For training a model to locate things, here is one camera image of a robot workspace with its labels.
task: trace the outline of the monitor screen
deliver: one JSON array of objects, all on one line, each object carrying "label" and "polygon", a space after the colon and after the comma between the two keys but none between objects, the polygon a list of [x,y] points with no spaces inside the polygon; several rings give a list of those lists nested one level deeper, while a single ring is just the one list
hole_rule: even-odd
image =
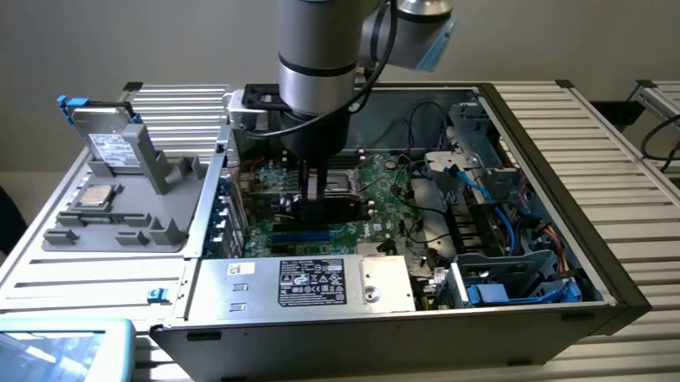
[{"label": "monitor screen", "polygon": [[1,380],[76,382],[85,380],[104,333],[0,333]]}]

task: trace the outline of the gray wall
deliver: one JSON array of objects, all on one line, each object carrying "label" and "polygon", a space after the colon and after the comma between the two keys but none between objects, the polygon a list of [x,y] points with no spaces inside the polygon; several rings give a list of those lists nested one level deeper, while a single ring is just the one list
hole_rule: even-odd
[{"label": "gray wall", "polygon": [[[569,78],[594,98],[680,79],[678,0],[458,0],[435,73],[383,80]],[[60,171],[80,151],[54,97],[130,80],[276,80],[273,0],[0,0],[0,170]]]}]

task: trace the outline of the robotic arm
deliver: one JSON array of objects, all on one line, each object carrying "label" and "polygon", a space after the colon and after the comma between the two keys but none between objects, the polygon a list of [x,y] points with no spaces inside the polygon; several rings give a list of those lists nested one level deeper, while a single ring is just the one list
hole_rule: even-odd
[{"label": "robotic arm", "polygon": [[[451,0],[279,0],[281,130],[247,135],[281,137],[297,156],[304,220],[323,213],[325,162],[344,148],[350,105],[370,95],[387,64],[432,71],[452,31],[451,8]],[[358,65],[375,68],[355,93]]]}]

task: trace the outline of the green circuit board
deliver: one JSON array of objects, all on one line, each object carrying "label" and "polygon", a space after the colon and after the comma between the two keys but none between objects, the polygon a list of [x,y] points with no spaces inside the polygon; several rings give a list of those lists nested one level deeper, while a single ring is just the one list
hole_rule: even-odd
[{"label": "green circuit board", "polygon": [[[399,233],[399,220],[403,220],[403,225],[408,229],[419,216],[418,210],[403,205],[390,190],[392,185],[406,189],[408,182],[407,171],[402,169],[402,165],[395,169],[386,168],[386,162],[398,163],[396,160],[396,156],[387,153],[374,154],[354,172],[354,178],[358,181],[356,188],[364,205],[362,208],[366,211],[367,209],[372,210],[370,215],[364,215],[366,220],[331,225],[329,241],[280,244],[287,247],[284,253],[280,251],[272,253],[271,251],[272,226],[285,218],[272,211],[269,204],[272,198],[297,192],[297,175],[296,171],[287,170],[281,163],[275,161],[261,163],[253,171],[241,177],[241,187],[251,186],[252,179],[257,179],[256,189],[244,192],[251,221],[251,237],[244,248],[244,256],[360,254],[366,250],[371,250],[372,244],[379,244],[391,238],[396,244],[396,253],[408,255],[419,261],[423,246],[407,243],[406,236]],[[329,175],[343,172],[336,170]],[[422,233],[416,230],[412,231],[411,236],[415,239],[423,238]]]}]

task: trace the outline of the warning label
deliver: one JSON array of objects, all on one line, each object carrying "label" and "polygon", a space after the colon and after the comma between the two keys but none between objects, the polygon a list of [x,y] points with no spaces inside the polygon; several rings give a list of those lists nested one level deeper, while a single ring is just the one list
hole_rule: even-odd
[{"label": "warning label", "polygon": [[341,259],[283,260],[277,271],[280,306],[344,305]]},{"label": "warning label", "polygon": [[101,160],[110,167],[138,166],[137,157],[129,143],[118,134],[89,134],[89,139],[94,144]]}]

